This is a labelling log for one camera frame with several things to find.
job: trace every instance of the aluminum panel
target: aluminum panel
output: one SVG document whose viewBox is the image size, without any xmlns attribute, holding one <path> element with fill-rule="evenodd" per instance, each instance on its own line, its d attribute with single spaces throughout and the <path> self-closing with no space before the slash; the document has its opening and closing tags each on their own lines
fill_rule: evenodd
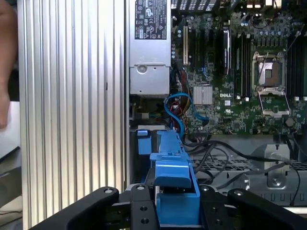
<svg viewBox="0 0 307 230">
<path fill-rule="evenodd" d="M 124 189 L 124 5 L 18 0 L 24 229 L 101 186 Z"/>
</svg>

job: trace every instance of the skin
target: skin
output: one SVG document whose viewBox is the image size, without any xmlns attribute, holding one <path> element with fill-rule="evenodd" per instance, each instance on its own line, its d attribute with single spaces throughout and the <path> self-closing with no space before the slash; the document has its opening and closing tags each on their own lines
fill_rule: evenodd
<svg viewBox="0 0 307 230">
<path fill-rule="evenodd" d="M 0 0 L 0 128 L 7 126 L 10 97 L 8 83 L 18 50 L 17 15 Z"/>
</svg>

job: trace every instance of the ram slot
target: ram slot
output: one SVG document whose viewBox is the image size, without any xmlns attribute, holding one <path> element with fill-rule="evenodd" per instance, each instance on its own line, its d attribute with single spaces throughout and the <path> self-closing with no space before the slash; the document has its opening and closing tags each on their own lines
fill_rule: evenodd
<svg viewBox="0 0 307 230">
<path fill-rule="evenodd" d="M 189 64 L 189 29 L 187 26 L 183 27 L 183 65 Z"/>
<path fill-rule="evenodd" d="M 242 96 L 250 97 L 251 88 L 251 64 L 252 58 L 250 53 L 251 39 L 245 34 L 242 36 Z"/>
<path fill-rule="evenodd" d="M 234 79 L 234 97 L 236 98 L 237 95 L 241 95 L 241 67 L 240 67 L 240 50 L 241 50 L 241 40 L 240 38 L 233 37 L 232 39 L 232 51 L 233 54 L 232 58 L 232 71 L 233 79 Z"/>
<path fill-rule="evenodd" d="M 295 37 L 288 40 L 292 44 Z M 286 93 L 289 98 L 302 97 L 307 94 L 307 39 L 298 37 L 288 52 Z"/>
</svg>

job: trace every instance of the cpu socket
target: cpu socket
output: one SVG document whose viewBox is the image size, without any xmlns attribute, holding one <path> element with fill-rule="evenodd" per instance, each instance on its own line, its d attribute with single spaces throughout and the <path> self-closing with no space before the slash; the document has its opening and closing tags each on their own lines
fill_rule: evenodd
<svg viewBox="0 0 307 230">
<path fill-rule="evenodd" d="M 290 115 L 290 106 L 285 94 L 285 63 L 283 54 L 260 55 L 254 53 L 252 63 L 252 82 L 253 89 L 258 94 L 259 102 L 264 116 L 282 117 Z M 284 111 L 274 111 L 264 107 L 265 97 L 270 95 L 281 97 L 285 100 L 286 109 Z"/>
<path fill-rule="evenodd" d="M 285 87 L 285 64 L 282 52 L 277 55 L 260 55 L 255 52 L 252 63 L 253 89 L 263 87 Z"/>
</svg>

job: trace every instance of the wire bundle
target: wire bundle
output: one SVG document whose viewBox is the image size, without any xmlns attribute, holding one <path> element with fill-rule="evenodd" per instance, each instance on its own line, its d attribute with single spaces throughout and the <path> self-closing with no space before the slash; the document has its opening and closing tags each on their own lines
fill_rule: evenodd
<svg viewBox="0 0 307 230">
<path fill-rule="evenodd" d="M 230 151 L 234 152 L 238 156 L 240 156 L 242 158 L 245 158 L 247 160 L 254 160 L 254 161 L 261 161 L 261 162 L 275 162 L 276 163 L 276 165 L 274 165 L 274 166 L 272 166 L 272 167 L 270 167 L 270 168 L 268 168 L 266 170 L 242 172 L 242 173 L 238 174 L 237 176 L 235 176 L 234 178 L 232 178 L 231 180 L 227 181 L 225 184 L 222 184 L 222 185 L 218 186 L 217 189 L 222 189 L 222 188 L 228 187 L 231 183 L 233 183 L 234 181 L 239 179 L 244 174 L 245 175 L 265 174 L 265 173 L 268 173 L 268 172 L 270 172 L 272 170 L 276 170 L 276 169 L 282 168 L 285 165 L 291 166 L 292 169 L 296 172 L 297 177 L 298 177 L 298 184 L 297 184 L 296 192 L 295 192 L 295 195 L 293 196 L 293 199 L 290 202 L 290 206 L 294 206 L 295 198 L 296 198 L 296 196 L 298 194 L 298 190 L 299 190 L 299 187 L 301 185 L 301 177 L 299 175 L 298 170 L 294 167 L 294 165 L 289 160 L 287 160 L 287 159 L 275 160 L 275 159 L 268 159 L 268 158 L 263 158 L 263 157 L 255 157 L 255 156 L 245 155 L 242 152 L 240 152 L 240 151 L 236 150 L 235 148 L 233 148 L 232 146 L 228 145 L 227 143 L 222 142 L 222 141 L 218 141 L 218 140 L 204 140 L 201 143 L 186 143 L 186 142 L 183 141 L 183 143 L 186 146 L 188 146 L 188 147 L 193 147 L 194 149 L 203 147 L 201 150 L 199 150 L 199 151 L 192 151 L 189 154 L 190 155 L 194 155 L 194 154 L 201 153 L 201 151 L 205 151 L 205 154 L 204 154 L 200 164 L 197 167 L 195 167 L 195 169 L 194 169 L 195 173 L 197 173 L 197 172 L 204 172 L 204 173 L 207 173 L 210 176 L 210 179 L 206 180 L 204 182 L 205 184 L 212 183 L 214 178 L 216 178 L 218 175 L 220 175 L 225 170 L 227 164 L 229 163 L 229 157 L 226 157 L 227 160 L 226 160 L 224 166 L 222 167 L 222 169 L 215 176 L 213 176 L 212 174 L 210 175 L 208 172 L 202 170 L 203 164 L 206 162 L 206 160 L 207 160 L 208 156 L 210 155 L 211 151 L 213 149 L 217 149 L 216 146 L 218 146 L 218 145 L 221 145 L 221 146 L 229 149 Z"/>
<path fill-rule="evenodd" d="M 172 98 L 182 97 L 182 96 L 187 97 L 187 98 L 190 100 L 190 103 L 191 103 L 191 107 L 192 107 L 193 113 L 194 113 L 195 117 L 196 117 L 198 120 L 200 120 L 200 121 L 205 121 L 205 122 L 208 122 L 208 121 L 209 121 L 208 117 L 201 116 L 201 115 L 199 115 L 199 114 L 196 112 L 196 109 L 195 109 L 195 106 L 194 106 L 194 104 L 193 104 L 193 101 L 192 101 L 191 97 L 190 97 L 188 94 L 186 94 L 186 93 L 184 93 L 184 92 L 180 92 L 180 93 L 175 93 L 175 94 L 173 94 L 173 95 L 170 95 L 170 96 L 169 96 L 168 98 L 166 98 L 165 101 L 164 101 L 164 109 L 165 109 L 165 111 L 166 111 L 172 118 L 174 118 L 174 119 L 176 120 L 176 122 L 179 124 L 179 129 L 180 129 L 180 130 L 179 130 L 179 136 L 180 136 L 181 139 L 184 137 L 184 134 L 185 134 L 184 125 L 183 125 L 183 123 L 181 122 L 181 120 L 180 120 L 175 114 L 173 114 L 173 113 L 168 109 L 167 103 L 168 103 L 168 101 L 169 101 L 170 99 L 172 99 Z"/>
</svg>

